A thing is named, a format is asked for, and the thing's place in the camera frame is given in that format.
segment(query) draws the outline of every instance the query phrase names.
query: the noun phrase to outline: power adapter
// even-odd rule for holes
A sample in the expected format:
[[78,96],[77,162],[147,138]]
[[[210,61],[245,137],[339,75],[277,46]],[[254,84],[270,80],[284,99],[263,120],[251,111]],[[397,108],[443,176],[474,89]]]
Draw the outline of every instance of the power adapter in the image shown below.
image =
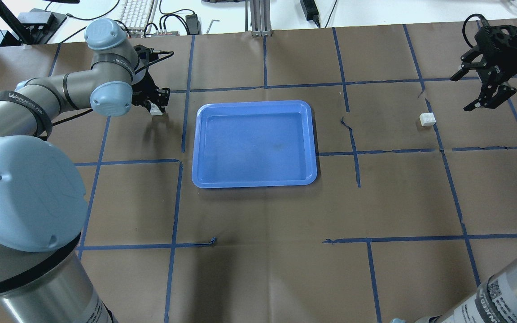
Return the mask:
[[300,5],[302,6],[302,11],[304,11],[304,16],[306,20],[312,20],[314,24],[318,28],[320,28],[320,19],[318,16],[318,8],[316,7],[316,3],[314,0],[300,0]]
[[187,22],[188,34],[189,35],[200,35],[201,34],[201,23],[199,23],[199,17],[197,14],[189,14],[185,17]]

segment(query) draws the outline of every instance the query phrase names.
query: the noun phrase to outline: keyboard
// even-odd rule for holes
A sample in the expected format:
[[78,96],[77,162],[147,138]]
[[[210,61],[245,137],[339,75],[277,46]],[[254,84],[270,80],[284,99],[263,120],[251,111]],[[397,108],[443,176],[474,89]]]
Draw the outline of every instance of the keyboard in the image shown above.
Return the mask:
[[121,0],[119,20],[129,28],[129,32],[142,34],[146,24],[153,22],[155,2],[156,0]]

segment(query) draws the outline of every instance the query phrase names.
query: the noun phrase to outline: label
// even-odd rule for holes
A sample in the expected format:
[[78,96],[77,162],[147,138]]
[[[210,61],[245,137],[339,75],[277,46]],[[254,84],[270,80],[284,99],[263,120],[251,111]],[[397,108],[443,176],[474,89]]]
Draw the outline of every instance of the label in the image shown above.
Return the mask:
[[476,306],[477,298],[478,293],[466,299],[464,303],[456,307],[454,315],[445,319],[443,323],[484,323]]
[[441,321],[440,323],[456,323],[454,321],[454,315],[451,315],[449,318],[445,319],[444,321]]
[[510,288],[506,273],[488,284],[488,294],[507,323],[517,323],[517,297]]
[[93,290],[88,306],[81,314],[80,319],[73,323],[113,323],[113,321],[111,321],[111,317],[97,292]]

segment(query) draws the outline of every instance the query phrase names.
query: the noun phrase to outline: blue tray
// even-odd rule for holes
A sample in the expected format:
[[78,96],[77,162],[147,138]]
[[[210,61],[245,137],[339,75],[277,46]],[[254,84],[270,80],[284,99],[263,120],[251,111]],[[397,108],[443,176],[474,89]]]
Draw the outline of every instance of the blue tray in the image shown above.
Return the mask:
[[199,188],[308,185],[318,174],[312,112],[304,101],[207,104],[195,129]]

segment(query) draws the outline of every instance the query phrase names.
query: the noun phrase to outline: white block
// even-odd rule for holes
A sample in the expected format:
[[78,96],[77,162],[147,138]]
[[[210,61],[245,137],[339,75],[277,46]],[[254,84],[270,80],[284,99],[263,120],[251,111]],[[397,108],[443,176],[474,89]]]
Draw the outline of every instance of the white block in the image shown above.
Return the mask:
[[434,113],[422,113],[420,115],[420,123],[423,127],[433,126],[436,124],[436,118]]

